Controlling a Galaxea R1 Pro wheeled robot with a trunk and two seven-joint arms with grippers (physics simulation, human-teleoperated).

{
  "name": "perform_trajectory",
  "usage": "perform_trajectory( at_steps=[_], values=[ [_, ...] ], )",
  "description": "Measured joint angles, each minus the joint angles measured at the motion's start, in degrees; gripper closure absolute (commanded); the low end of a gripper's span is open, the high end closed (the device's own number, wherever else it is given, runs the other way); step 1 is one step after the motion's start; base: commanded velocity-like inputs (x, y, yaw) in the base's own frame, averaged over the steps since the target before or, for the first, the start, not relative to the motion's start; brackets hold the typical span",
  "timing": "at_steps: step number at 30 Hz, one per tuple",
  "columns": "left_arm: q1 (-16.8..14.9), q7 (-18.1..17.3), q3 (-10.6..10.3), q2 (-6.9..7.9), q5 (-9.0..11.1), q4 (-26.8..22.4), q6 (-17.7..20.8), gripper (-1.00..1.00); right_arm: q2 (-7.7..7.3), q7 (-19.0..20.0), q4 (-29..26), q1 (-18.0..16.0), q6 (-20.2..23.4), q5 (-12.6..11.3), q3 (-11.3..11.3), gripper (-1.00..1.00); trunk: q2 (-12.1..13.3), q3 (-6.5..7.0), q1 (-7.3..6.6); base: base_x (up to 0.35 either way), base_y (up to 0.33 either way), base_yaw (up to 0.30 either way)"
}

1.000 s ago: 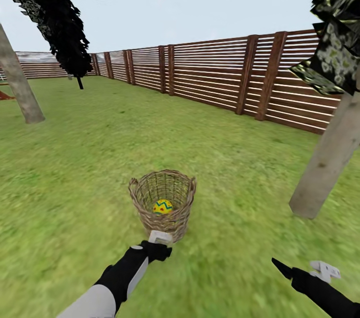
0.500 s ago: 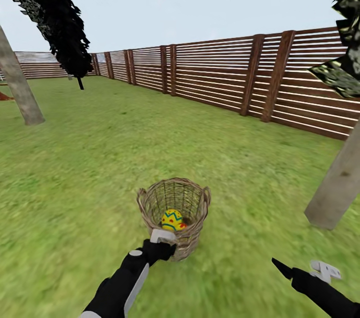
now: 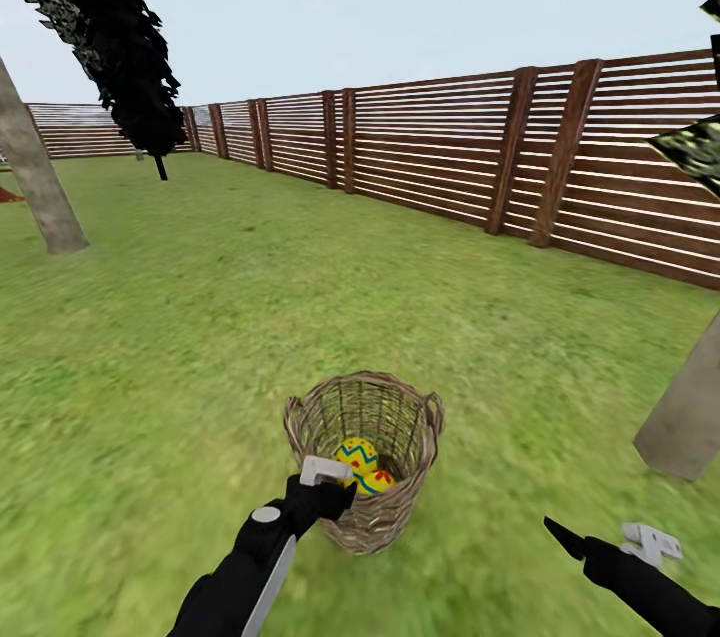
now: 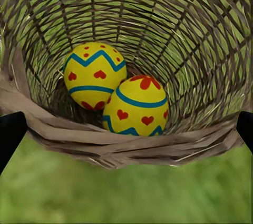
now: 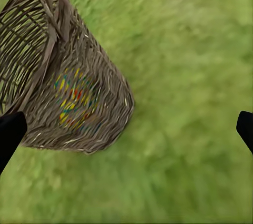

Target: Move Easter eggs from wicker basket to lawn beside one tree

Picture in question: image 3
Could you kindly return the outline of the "easter egg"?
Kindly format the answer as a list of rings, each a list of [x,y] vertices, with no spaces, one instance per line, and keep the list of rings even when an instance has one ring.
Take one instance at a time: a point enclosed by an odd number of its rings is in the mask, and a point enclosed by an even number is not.
[[[357,484],[356,493],[380,494],[396,484],[396,479],[393,478],[392,473],[387,469],[371,470],[371,472],[365,474]]]
[[[352,477],[348,480],[333,479],[335,484],[348,488],[354,481],[358,484],[361,478],[371,470],[382,469],[382,465],[378,459],[379,447],[374,439],[368,436],[361,437],[354,432],[349,432],[345,438],[339,441],[339,445],[334,449],[330,458],[350,464],[353,469]]]

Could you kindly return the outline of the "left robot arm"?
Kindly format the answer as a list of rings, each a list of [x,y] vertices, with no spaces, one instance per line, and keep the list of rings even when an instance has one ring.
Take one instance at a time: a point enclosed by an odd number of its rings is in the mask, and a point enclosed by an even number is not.
[[[339,520],[357,491],[323,478],[352,477],[350,464],[307,456],[287,480],[286,498],[250,513],[213,574],[189,591],[167,637],[257,637],[295,559],[296,541],[320,518]]]

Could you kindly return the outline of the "wicker basket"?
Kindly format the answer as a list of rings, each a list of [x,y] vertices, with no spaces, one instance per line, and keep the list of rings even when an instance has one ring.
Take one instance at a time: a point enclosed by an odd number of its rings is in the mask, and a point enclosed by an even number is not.
[[[336,435],[329,427],[333,421],[325,400],[334,390],[339,421]],[[345,406],[345,396],[354,397],[354,405]],[[430,399],[436,403],[436,413]],[[345,508],[339,520],[320,517],[324,533],[350,555],[380,553],[404,532],[426,473],[438,455],[438,439],[446,429],[444,411],[444,401],[435,391],[423,395],[392,373],[368,370],[324,379],[302,400],[288,397],[282,425],[300,471],[307,456],[330,457],[349,432],[364,437],[371,428],[377,438],[386,437],[379,442],[378,459],[397,484],[380,494],[356,493],[351,509]],[[404,434],[401,429],[408,431],[402,454],[398,445]]]

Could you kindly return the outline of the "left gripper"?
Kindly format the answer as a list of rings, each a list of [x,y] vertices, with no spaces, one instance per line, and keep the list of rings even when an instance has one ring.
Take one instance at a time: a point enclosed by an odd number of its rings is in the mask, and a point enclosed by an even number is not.
[[[301,485],[300,474],[297,474],[287,480],[286,498],[298,496],[307,503],[310,513],[308,526],[310,529],[320,517],[339,520],[345,508],[351,509],[356,491],[356,481],[348,488],[343,488],[332,480],[323,480],[320,485],[310,487]]]

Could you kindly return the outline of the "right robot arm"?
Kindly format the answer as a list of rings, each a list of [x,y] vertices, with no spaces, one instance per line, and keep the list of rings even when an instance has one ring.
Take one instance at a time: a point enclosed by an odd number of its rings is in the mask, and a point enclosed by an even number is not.
[[[586,557],[583,574],[612,590],[663,637],[720,637],[720,608],[703,604],[659,568],[661,556],[682,560],[679,541],[636,522],[621,524],[629,543],[614,546],[544,517],[544,525],[576,560]]]

